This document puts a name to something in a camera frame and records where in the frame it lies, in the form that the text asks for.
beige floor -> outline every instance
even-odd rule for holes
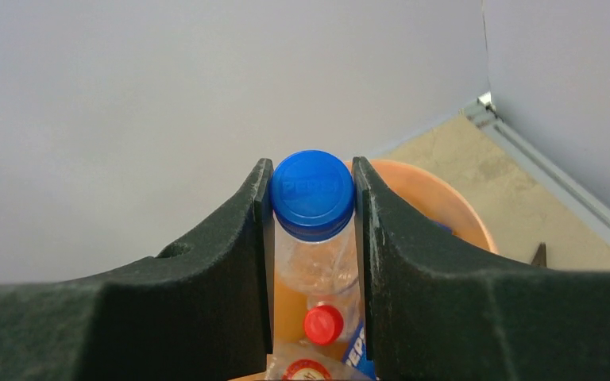
[[[548,267],[610,270],[610,247],[465,117],[454,117],[386,158],[426,169],[457,189],[501,255],[529,262],[543,241]]]

blue bottle cap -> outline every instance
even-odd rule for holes
[[[302,241],[335,236],[354,211],[352,175],[340,159],[322,151],[297,152],[281,162],[270,197],[284,230]]]

red cap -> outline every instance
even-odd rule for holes
[[[316,306],[307,311],[303,327],[305,334],[315,344],[328,345],[338,339],[343,326],[340,311],[333,306]]]

white wall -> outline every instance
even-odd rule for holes
[[[610,207],[610,2],[485,1],[502,118]]]
[[[261,157],[370,155],[487,90],[480,0],[0,1],[0,282],[157,254]]]

orange container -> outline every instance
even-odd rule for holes
[[[448,183],[409,164],[391,160],[371,160],[389,188],[414,208],[433,221],[453,230],[462,240],[497,254],[497,247],[483,221],[471,205]],[[307,298],[295,292],[275,276],[275,338],[295,342],[305,337],[303,319],[307,312]],[[328,354],[339,358],[346,345],[328,348]],[[241,380],[262,379],[262,374],[249,375]]]

